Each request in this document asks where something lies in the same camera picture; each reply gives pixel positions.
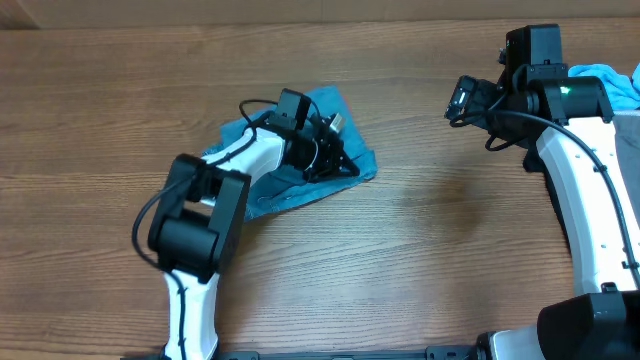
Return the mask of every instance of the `table surface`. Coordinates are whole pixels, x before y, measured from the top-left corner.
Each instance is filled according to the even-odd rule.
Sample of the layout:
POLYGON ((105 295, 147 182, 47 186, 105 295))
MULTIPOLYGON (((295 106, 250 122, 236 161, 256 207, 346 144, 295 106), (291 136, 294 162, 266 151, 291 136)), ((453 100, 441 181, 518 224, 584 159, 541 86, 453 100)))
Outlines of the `table surface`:
MULTIPOLYGON (((637 19, 559 22, 566 62, 637 65, 637 19)), ((458 76, 498 78, 522 25, 0 32, 0 359, 159 351, 167 290, 133 219, 178 153, 283 87, 336 84, 380 171, 245 226, 219 288, 222 350, 420 349, 533 323, 573 293, 543 177, 442 118, 458 76)))

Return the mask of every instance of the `folded cloth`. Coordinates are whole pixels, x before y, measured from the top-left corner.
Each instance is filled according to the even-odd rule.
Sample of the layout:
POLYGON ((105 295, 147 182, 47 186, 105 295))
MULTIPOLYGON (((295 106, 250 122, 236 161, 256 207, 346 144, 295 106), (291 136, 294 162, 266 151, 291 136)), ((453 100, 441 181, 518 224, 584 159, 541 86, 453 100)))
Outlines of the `folded cloth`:
MULTIPOLYGON (((293 169, 291 166, 281 166, 279 169, 260 178, 251 187, 244 216, 245 221, 322 199, 356 186, 365 180, 370 180, 378 172, 375 154, 367 148, 364 139, 358 133, 358 129, 356 129, 351 117, 349 106, 340 91, 338 91, 338 88, 335 86, 319 88, 306 95, 316 102, 322 116, 340 113, 346 119, 345 126, 340 132, 340 138, 344 141, 344 151, 360 168, 360 176, 312 184, 302 179, 300 171, 293 169)), ((269 109, 252 114, 249 117, 251 120, 256 120, 266 110, 269 109)), ((311 107, 308 115, 313 114, 314 111, 314 108, 311 107)), ((203 153, 203 156, 222 151, 240 139, 246 125, 246 120, 241 119, 222 126, 220 128, 222 142, 208 148, 203 153)), ((302 134, 310 134, 312 131, 311 125, 309 123, 305 124, 304 129, 301 131, 302 134)))
POLYGON ((602 80, 613 110, 635 110, 640 108, 640 64, 633 73, 633 81, 619 75, 611 66, 576 65, 569 69, 569 76, 596 76, 602 80))

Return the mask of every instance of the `blue fabric in background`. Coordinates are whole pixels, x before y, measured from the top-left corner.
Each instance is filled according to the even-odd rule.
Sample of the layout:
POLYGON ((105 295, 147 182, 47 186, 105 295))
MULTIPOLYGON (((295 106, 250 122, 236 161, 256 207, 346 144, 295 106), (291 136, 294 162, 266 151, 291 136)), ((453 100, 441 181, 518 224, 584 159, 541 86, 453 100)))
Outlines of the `blue fabric in background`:
POLYGON ((640 108, 640 64, 632 80, 618 74, 609 65, 576 65, 569 69, 569 76, 596 76, 602 80, 613 110, 635 110, 640 108))
MULTIPOLYGON (((311 184, 302 179, 301 172, 290 166, 282 166, 263 176, 251 187, 247 201, 247 211, 244 216, 245 221, 322 199, 370 180, 378 172, 375 154, 367 148, 367 144, 360 136, 351 116, 349 106, 340 91, 338 91, 338 88, 335 86, 318 88, 308 92, 306 95, 316 102, 322 116, 340 113, 346 118, 347 122, 340 133, 340 138, 344 141, 344 151, 360 168, 360 176, 311 184)), ((264 111, 273 108, 267 108, 249 117, 251 120, 255 120, 264 111)), ((309 115, 314 111, 314 108, 311 107, 309 115)), ((240 119, 222 126, 220 128, 222 142, 208 148, 203 155, 215 154, 233 144, 240 139, 246 125, 247 122, 244 119, 240 119)), ((310 134, 311 130, 311 125, 307 123, 302 132, 310 134)))

